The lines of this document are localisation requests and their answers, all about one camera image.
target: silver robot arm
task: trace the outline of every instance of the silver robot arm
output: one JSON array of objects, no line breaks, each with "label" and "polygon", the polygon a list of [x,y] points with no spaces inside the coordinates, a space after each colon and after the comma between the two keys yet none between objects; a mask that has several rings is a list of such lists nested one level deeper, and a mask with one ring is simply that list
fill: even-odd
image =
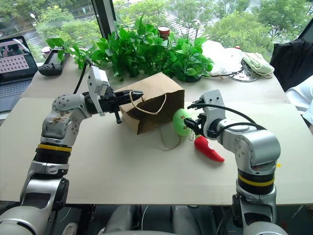
[{"label": "silver robot arm", "polygon": [[[21,191],[21,206],[0,215],[0,234],[42,235],[52,211],[66,203],[69,180],[68,159],[75,143],[80,123],[93,114],[115,113],[121,123],[119,106],[130,103],[129,92],[114,92],[104,71],[91,66],[89,92],[68,94],[56,98],[52,111],[43,122],[40,144]],[[133,91],[137,100],[143,95]]]},{"label": "silver robot arm", "polygon": [[204,113],[185,124],[235,154],[238,168],[232,214],[244,235],[286,235],[276,223],[274,172],[280,155],[276,136],[256,123],[242,123],[225,117],[219,90],[205,92],[188,108],[203,108]]}]

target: green plush toy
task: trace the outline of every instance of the green plush toy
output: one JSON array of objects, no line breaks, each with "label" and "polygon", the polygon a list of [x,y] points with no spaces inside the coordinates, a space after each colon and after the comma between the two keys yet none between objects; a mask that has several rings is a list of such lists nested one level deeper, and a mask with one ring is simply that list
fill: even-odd
[{"label": "green plush toy", "polygon": [[178,109],[173,115],[173,126],[180,136],[189,136],[191,133],[191,129],[184,123],[184,119],[187,117],[190,118],[191,116],[185,109]]}]

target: black bag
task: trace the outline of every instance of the black bag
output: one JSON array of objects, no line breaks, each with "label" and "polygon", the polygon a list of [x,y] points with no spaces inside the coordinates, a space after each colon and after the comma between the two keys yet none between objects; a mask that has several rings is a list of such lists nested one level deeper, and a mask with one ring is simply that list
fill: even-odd
[{"label": "black bag", "polygon": [[299,85],[313,75],[313,42],[296,39],[275,44],[270,65],[284,91]]}]

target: red chili pepper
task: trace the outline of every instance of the red chili pepper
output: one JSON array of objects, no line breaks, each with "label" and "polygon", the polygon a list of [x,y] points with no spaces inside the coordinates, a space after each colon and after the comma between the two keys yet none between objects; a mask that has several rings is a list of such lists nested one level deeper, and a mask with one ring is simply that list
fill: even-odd
[{"label": "red chili pepper", "polygon": [[224,162],[225,159],[222,158],[214,149],[209,147],[209,142],[207,138],[200,136],[195,139],[195,147],[204,155],[216,162]]}]

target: table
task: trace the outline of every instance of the table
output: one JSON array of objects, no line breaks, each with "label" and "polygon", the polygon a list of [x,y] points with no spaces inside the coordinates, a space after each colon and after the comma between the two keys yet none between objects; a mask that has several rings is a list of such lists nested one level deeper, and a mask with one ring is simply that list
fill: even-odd
[{"label": "table", "polygon": [[[30,91],[35,89],[31,86],[0,127],[0,200],[19,200],[54,93],[64,93],[67,86],[72,88],[69,84],[65,81],[58,91],[47,85],[46,92],[38,90],[33,93],[35,97],[30,97]],[[275,180],[277,204],[313,203],[313,188],[309,187],[313,183],[309,154],[313,152],[313,137],[295,107],[288,104],[275,78],[250,84],[227,78],[203,79],[183,87],[187,101],[198,99],[205,90],[218,88],[227,107],[251,116],[272,131],[282,148]],[[233,114],[226,115],[241,120]],[[235,158],[216,141],[211,144],[226,158],[224,163],[204,157],[188,139],[167,151],[158,130],[137,136],[124,123],[116,125],[114,115],[95,115],[82,122],[73,147],[66,175],[70,180],[67,203],[229,205],[237,178]]]}]

